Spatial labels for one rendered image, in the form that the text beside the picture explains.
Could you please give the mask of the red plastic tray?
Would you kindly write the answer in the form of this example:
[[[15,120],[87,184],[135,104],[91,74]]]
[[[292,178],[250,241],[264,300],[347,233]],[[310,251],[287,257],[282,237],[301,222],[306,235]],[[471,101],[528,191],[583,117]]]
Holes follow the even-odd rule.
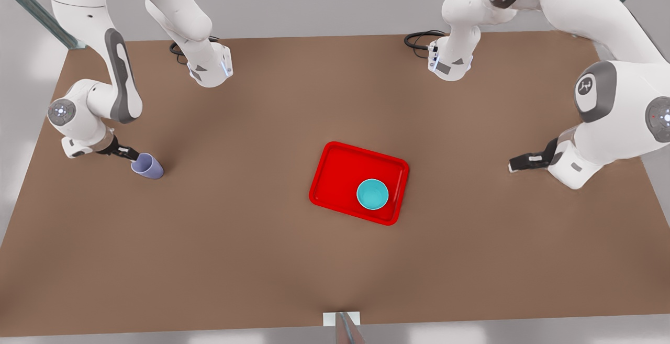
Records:
[[[314,205],[390,226],[399,217],[408,175],[409,165],[400,158],[331,141],[323,149],[308,196]],[[357,201],[357,187],[367,179],[388,187],[383,208],[368,210]]]

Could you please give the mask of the silver frame post with foot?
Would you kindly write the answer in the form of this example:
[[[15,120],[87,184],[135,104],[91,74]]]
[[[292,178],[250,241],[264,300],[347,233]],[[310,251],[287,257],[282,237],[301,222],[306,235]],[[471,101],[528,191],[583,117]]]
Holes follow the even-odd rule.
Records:
[[[335,344],[367,344],[359,327],[360,312],[325,312],[323,326],[335,328]]]

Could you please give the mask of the purple cup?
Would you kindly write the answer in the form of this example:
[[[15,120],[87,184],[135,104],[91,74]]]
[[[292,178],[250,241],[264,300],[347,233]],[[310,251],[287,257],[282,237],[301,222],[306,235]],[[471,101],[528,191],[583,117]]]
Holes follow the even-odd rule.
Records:
[[[162,165],[151,154],[140,153],[131,163],[131,169],[147,179],[160,179],[164,175]]]

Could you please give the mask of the teal bowl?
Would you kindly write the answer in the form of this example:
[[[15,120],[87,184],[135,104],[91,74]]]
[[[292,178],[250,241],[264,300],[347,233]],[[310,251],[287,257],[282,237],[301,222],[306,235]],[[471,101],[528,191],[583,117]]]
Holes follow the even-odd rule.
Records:
[[[368,210],[383,208],[388,202],[388,197],[388,187],[377,179],[364,180],[356,190],[357,201]]]

